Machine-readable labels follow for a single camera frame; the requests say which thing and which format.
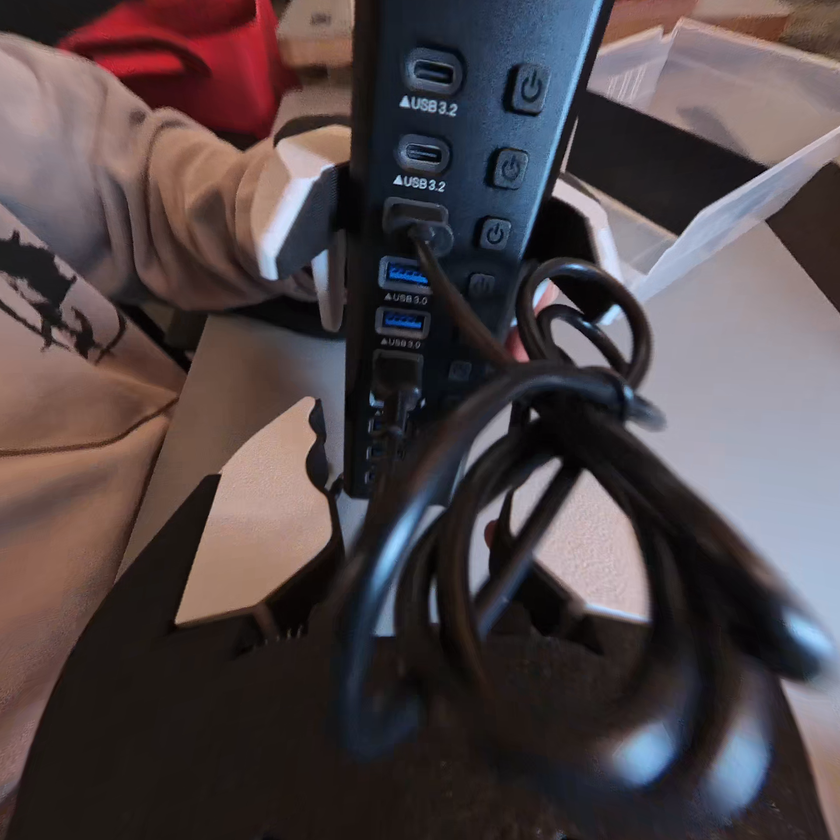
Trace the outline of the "long black usb hub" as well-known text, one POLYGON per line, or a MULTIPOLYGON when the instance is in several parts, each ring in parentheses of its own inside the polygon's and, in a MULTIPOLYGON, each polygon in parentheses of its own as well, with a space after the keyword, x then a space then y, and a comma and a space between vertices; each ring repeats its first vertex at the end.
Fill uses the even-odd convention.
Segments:
POLYGON ((385 459, 377 362, 405 356, 422 371, 407 443, 493 374, 433 293, 409 230, 425 222, 444 236, 441 268, 504 340, 613 5, 354 3, 343 443, 351 497, 370 498, 385 459))

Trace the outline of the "person's left forearm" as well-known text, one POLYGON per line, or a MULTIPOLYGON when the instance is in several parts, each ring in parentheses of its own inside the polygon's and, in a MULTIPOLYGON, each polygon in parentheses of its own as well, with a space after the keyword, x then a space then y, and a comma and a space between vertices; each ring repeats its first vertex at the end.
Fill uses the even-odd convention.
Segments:
POLYGON ((247 151, 152 109, 88 60, 2 34, 2 206, 108 298, 220 312, 284 296, 259 273, 247 151))

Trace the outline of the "red bag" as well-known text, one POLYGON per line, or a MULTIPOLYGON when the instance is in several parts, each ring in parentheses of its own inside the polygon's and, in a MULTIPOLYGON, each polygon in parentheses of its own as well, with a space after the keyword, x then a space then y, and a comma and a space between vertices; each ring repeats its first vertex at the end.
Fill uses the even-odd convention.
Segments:
POLYGON ((153 109, 183 112, 230 140, 270 135, 300 87, 269 1, 121 2, 59 43, 113 74, 153 109))

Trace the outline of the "clear plastic bin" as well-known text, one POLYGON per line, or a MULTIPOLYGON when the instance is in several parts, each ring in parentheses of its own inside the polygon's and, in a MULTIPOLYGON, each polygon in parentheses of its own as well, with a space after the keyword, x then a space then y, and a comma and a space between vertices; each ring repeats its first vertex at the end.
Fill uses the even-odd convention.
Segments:
MULTIPOLYGON (((668 35, 656 28, 603 47, 586 93, 766 167, 839 132, 837 62, 688 19, 668 35)), ((644 271, 676 237, 590 188, 602 196, 628 286, 651 298, 637 294, 644 271)))

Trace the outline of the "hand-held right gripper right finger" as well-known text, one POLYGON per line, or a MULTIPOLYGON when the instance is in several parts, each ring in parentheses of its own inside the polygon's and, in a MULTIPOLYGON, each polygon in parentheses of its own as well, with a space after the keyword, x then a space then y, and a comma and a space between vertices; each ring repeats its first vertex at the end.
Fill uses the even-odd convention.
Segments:
POLYGON ((535 560, 589 613, 648 616, 646 571, 631 523, 589 474, 544 532, 535 560))

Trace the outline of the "person in beige hoodie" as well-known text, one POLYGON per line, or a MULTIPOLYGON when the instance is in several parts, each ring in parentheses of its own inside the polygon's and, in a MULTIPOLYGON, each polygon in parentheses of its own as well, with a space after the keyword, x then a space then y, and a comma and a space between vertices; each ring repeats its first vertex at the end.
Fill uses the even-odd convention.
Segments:
POLYGON ((1 223, 1 790, 116 580, 184 373, 6 209, 1 223))

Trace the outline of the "cardboard box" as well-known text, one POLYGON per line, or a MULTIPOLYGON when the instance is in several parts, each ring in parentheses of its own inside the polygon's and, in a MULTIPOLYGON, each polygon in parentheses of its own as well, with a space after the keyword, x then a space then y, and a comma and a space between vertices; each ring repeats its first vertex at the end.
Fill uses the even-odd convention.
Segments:
POLYGON ((603 43, 651 28, 662 28, 668 33, 682 18, 777 41, 791 16, 791 5, 778 1, 615 1, 603 43))

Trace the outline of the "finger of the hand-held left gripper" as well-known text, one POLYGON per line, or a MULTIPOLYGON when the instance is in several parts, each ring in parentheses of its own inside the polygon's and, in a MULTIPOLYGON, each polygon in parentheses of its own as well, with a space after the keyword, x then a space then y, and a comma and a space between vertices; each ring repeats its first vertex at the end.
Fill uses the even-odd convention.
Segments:
POLYGON ((259 273, 313 303, 325 332, 341 330, 347 299, 350 146, 347 124, 288 124, 256 188, 259 273))
POLYGON ((584 259, 622 281, 606 210, 572 175, 559 175, 537 215, 537 259, 584 259))

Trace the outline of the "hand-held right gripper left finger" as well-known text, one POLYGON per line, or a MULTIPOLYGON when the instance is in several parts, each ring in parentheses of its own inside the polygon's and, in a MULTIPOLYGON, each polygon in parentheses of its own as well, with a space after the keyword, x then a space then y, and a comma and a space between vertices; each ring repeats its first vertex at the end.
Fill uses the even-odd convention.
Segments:
POLYGON ((250 616, 302 627, 344 558, 328 486, 322 402, 305 396, 242 444, 219 474, 177 627, 250 616))

